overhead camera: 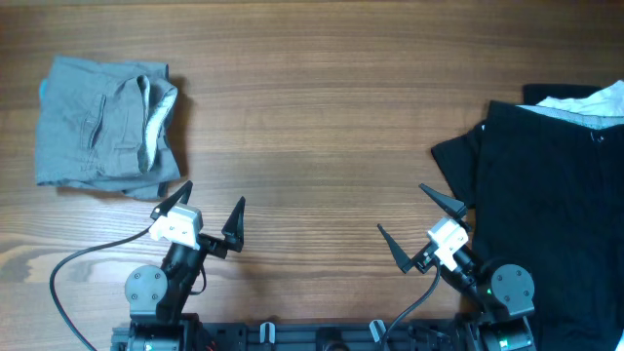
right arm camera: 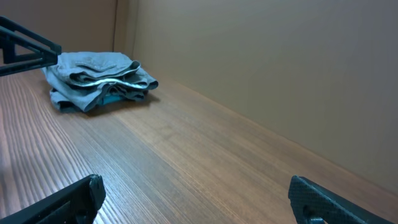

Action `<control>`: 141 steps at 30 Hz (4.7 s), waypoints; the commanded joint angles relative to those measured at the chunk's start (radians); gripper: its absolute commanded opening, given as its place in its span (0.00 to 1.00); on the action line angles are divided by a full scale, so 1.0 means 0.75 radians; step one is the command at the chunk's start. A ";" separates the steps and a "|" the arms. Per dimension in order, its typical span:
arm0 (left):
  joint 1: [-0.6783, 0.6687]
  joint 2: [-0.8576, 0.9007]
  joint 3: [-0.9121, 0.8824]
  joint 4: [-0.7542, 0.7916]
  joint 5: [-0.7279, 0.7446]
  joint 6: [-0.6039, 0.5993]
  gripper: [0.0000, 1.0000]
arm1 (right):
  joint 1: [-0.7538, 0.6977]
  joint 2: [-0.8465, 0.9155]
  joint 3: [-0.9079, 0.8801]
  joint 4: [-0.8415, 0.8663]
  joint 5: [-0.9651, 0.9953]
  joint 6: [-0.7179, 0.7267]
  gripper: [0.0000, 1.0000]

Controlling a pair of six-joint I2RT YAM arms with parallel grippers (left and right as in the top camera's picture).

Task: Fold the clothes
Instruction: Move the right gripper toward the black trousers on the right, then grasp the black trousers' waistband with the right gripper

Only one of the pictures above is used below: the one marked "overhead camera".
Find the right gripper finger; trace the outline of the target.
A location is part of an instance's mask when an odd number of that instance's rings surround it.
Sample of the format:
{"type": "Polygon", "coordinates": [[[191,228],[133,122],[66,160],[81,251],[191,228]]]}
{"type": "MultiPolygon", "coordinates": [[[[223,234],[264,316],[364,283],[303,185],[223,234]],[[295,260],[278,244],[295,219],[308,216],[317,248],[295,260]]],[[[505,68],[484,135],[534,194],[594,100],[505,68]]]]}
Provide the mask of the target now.
{"type": "Polygon", "coordinates": [[[467,232],[472,231],[472,227],[464,221],[468,209],[463,202],[440,193],[424,183],[420,183],[419,188],[467,232]]]}
{"type": "Polygon", "coordinates": [[[383,228],[381,224],[377,224],[377,229],[379,230],[384,240],[386,241],[388,248],[391,252],[391,255],[393,255],[393,258],[397,266],[404,274],[407,274],[413,268],[413,263],[412,263],[411,258],[400,247],[400,245],[392,238],[392,236],[383,228]]]}

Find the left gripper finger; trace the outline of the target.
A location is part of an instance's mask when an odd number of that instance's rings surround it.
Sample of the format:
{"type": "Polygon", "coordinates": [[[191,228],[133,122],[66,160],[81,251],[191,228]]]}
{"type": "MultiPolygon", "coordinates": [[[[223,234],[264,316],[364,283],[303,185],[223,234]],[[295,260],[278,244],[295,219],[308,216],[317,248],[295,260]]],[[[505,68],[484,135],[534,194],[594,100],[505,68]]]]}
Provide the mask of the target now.
{"type": "Polygon", "coordinates": [[[243,244],[244,243],[244,213],[245,213],[246,199],[242,196],[237,202],[235,208],[226,220],[221,233],[224,236],[224,240],[229,244],[243,244]]]}
{"type": "Polygon", "coordinates": [[[173,195],[163,200],[157,205],[150,215],[150,218],[157,220],[160,216],[166,215],[178,203],[187,205],[193,188],[193,182],[187,180],[173,195]]]}

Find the black shorts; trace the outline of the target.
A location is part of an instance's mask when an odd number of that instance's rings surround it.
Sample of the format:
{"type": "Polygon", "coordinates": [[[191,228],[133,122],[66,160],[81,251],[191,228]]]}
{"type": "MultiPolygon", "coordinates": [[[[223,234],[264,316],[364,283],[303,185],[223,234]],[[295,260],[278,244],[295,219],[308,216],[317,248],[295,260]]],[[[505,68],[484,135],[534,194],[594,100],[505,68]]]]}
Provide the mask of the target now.
{"type": "Polygon", "coordinates": [[[623,333],[623,128],[494,101],[476,180],[478,235],[532,274],[541,350],[613,350],[623,333]]]}

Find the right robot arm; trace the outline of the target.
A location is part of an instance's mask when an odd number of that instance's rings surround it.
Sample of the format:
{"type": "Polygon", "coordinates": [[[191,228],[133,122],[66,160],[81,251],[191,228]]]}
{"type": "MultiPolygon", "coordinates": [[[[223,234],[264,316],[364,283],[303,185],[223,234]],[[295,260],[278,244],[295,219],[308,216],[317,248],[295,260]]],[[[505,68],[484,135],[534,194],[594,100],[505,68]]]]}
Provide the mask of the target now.
{"type": "Polygon", "coordinates": [[[383,227],[378,230],[403,273],[415,268],[425,274],[435,268],[436,276],[423,296],[389,327],[379,322],[370,324],[379,348],[389,348],[391,331],[445,281],[476,307],[472,313],[456,315],[446,331],[438,332],[439,338],[453,350],[534,350],[535,341],[527,320],[535,311],[535,285],[530,273],[505,260],[496,263],[478,258],[467,246],[471,227],[464,221],[467,214],[464,203],[423,183],[419,188],[446,213],[427,231],[428,243],[414,256],[408,256],[383,227]]]}

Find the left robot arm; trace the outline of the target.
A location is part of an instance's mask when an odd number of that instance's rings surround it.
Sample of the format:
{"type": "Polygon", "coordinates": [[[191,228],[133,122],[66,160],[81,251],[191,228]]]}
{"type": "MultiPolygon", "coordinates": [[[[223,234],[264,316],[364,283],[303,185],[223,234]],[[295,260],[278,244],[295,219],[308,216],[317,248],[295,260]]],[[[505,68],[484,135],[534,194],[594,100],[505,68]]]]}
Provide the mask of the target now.
{"type": "Polygon", "coordinates": [[[204,261],[211,255],[224,259],[230,251],[244,247],[246,199],[240,198],[221,229],[222,238],[203,234],[202,213],[188,204],[193,183],[187,181],[178,191],[157,205],[147,228],[158,241],[171,245],[159,266],[143,265],[128,277],[126,299],[131,322],[116,331],[111,348],[123,351],[216,350],[210,333],[195,313],[182,312],[198,278],[204,279],[204,261]]]}

